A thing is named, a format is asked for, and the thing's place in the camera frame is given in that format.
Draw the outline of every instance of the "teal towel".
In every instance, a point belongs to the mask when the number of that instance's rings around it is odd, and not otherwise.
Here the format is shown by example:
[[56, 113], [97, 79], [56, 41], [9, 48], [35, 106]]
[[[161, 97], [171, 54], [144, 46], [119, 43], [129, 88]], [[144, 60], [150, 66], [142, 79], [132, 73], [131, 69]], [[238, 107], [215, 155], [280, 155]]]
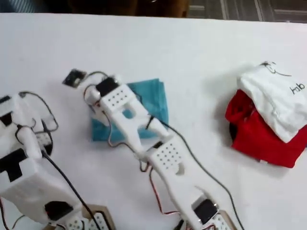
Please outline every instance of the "teal towel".
[[[164, 83], [159, 79], [145, 80], [135, 83], [129, 83], [128, 86], [140, 96], [143, 106], [147, 109], [149, 114], [162, 120], [168, 124], [168, 109], [166, 103], [166, 95]], [[130, 111], [124, 111], [126, 117], [131, 116]], [[124, 140], [124, 136], [118, 128], [112, 124], [113, 132], [111, 136], [112, 142]], [[141, 138], [152, 138], [155, 134], [149, 130], [142, 128], [139, 130]], [[103, 125], [96, 119], [92, 119], [92, 140], [105, 141], [109, 136], [109, 127]]]

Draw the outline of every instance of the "red shirt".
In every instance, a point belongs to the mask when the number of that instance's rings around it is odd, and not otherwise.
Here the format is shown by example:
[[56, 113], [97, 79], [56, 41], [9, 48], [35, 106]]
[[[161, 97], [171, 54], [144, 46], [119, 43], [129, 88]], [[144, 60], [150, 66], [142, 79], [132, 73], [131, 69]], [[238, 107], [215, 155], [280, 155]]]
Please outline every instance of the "red shirt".
[[293, 168], [307, 144], [307, 126], [290, 142], [280, 140], [242, 90], [238, 90], [229, 102], [225, 117], [237, 129], [232, 147], [271, 164]]

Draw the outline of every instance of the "white table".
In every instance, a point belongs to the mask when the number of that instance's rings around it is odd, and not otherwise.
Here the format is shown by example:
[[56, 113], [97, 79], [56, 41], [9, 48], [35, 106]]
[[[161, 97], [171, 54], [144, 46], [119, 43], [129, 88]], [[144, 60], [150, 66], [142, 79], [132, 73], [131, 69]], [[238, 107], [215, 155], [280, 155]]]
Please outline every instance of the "white table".
[[[160, 214], [148, 175], [138, 171], [127, 148], [90, 141], [81, 95], [61, 85], [70, 69], [118, 73], [126, 82], [159, 77], [170, 124], [231, 190], [246, 230], [305, 229], [307, 155], [288, 170], [230, 149], [224, 111], [238, 73], [273, 60], [306, 77], [306, 54], [305, 24], [0, 14], [1, 95], [30, 90], [46, 99], [60, 125], [52, 158], [87, 203], [109, 208], [119, 230], [170, 230], [179, 218]], [[225, 191], [204, 173], [197, 177], [237, 225]], [[154, 178], [164, 208], [171, 210], [162, 182]], [[11, 226], [19, 213], [9, 202], [5, 207]], [[16, 230], [40, 228], [24, 218]]]

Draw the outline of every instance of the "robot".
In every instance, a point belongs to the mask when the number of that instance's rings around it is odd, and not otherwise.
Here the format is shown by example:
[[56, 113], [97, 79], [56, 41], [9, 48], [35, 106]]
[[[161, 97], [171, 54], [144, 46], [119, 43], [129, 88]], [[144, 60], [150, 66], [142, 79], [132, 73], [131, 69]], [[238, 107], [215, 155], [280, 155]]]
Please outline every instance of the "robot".
[[[102, 74], [99, 80], [91, 76]], [[191, 153], [184, 138], [172, 127], [151, 116], [138, 100], [136, 94], [114, 76], [103, 72], [86, 74], [72, 70], [63, 82], [77, 88], [83, 85], [84, 101], [94, 112], [95, 118], [110, 127], [114, 123], [125, 136], [127, 145], [142, 162], [151, 165], [165, 183], [171, 200], [187, 227], [194, 230], [206, 228], [219, 211], [201, 183], [190, 180], [193, 168], [199, 162]], [[45, 101], [35, 93], [20, 92], [15, 96], [0, 99], [0, 196], [13, 202], [19, 211], [30, 219], [52, 226], [64, 226], [68, 230], [108, 229], [101, 214], [91, 213], [69, 180], [53, 163], [49, 155], [53, 141], [51, 132], [58, 128], [55, 117], [41, 119], [31, 108], [26, 95], [31, 94]], [[126, 118], [123, 111], [130, 110], [133, 117]], [[55, 128], [47, 128], [52, 120]], [[154, 132], [159, 141], [146, 149], [140, 140], [138, 128]], [[52, 175], [43, 167], [44, 158], [62, 174], [64, 180]], [[91, 220], [81, 216], [82, 206], [87, 207]]]

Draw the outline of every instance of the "floor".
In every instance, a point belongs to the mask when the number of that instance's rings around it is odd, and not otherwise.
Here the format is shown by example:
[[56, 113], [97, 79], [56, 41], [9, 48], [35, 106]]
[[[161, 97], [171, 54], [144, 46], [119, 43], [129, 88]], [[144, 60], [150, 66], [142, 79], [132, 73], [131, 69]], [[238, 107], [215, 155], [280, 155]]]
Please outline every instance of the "floor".
[[188, 17], [307, 23], [307, 0], [190, 0]]

